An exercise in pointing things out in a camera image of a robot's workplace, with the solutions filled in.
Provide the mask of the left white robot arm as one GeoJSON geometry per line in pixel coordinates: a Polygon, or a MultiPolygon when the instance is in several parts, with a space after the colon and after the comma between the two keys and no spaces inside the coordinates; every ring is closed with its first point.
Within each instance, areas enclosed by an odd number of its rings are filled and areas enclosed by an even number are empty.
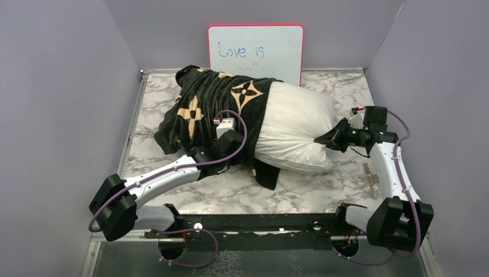
{"type": "Polygon", "coordinates": [[[168,237],[181,230],[174,207],[150,209],[144,205],[181,185],[218,175],[245,146],[247,135],[228,130],[207,147],[196,147],[178,160],[150,173],[123,179],[108,176],[89,204],[93,217],[89,231],[116,241],[132,230],[157,229],[168,237]]]}

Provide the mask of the black floral plush pillowcase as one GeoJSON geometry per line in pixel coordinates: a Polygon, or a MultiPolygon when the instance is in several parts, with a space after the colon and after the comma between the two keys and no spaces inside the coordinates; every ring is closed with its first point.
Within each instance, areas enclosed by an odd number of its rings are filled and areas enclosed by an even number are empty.
{"type": "Polygon", "coordinates": [[[266,105],[275,78],[252,78],[231,73],[216,72],[189,65],[175,74],[180,87],[174,105],[164,114],[154,139],[166,155],[180,150],[209,145],[216,138],[214,119],[223,112],[238,113],[245,124],[237,123],[235,129],[246,131],[247,139],[232,164],[242,164],[253,169],[256,182],[274,190],[280,169],[260,162],[255,149],[264,122],[266,105]]]}

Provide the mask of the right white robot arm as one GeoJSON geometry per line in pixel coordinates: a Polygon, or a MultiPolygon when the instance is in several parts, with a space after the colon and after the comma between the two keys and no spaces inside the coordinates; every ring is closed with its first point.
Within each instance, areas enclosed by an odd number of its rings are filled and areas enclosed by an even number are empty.
{"type": "Polygon", "coordinates": [[[359,127],[343,118],[314,142],[342,153],[350,146],[364,148],[376,169],[382,202],[375,211],[359,205],[341,204],[333,218],[333,228],[341,235],[356,228],[366,234],[371,245],[407,257],[419,250],[434,210],[421,201],[404,167],[401,142],[409,136],[399,138],[395,132],[388,131],[387,117],[394,112],[381,106],[366,106],[361,111],[363,122],[359,127]]]}

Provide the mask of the white pillow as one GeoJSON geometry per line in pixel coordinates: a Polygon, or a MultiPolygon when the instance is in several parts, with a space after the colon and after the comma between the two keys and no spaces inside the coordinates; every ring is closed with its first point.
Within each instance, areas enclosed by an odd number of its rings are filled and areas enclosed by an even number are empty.
{"type": "Polygon", "coordinates": [[[332,161],[314,139],[331,131],[336,111],[328,93],[273,82],[254,156],[261,162],[303,173],[325,173],[332,161]]]}

